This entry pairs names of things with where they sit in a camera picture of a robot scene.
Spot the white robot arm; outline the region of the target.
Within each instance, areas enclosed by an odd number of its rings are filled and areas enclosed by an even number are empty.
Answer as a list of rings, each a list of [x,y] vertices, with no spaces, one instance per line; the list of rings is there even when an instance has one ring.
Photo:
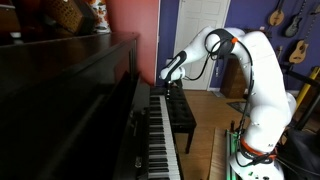
[[[285,90],[276,54],[264,33],[208,26],[161,70],[160,78],[166,82],[181,79],[185,64],[229,54],[241,65],[250,107],[250,124],[239,133],[229,164],[242,180],[284,180],[275,148],[291,121],[296,100]]]

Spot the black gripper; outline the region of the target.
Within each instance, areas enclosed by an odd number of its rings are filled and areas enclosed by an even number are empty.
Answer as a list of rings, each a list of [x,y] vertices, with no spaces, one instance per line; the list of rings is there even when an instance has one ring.
[[[173,80],[167,80],[166,81],[166,99],[170,99],[170,92],[171,88],[173,86]]]

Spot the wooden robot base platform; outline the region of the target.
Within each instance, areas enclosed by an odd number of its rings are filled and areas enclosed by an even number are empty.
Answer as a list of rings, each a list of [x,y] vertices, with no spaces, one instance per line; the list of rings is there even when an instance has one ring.
[[[208,180],[231,180],[228,163],[230,155],[229,133],[225,129],[214,130]]]

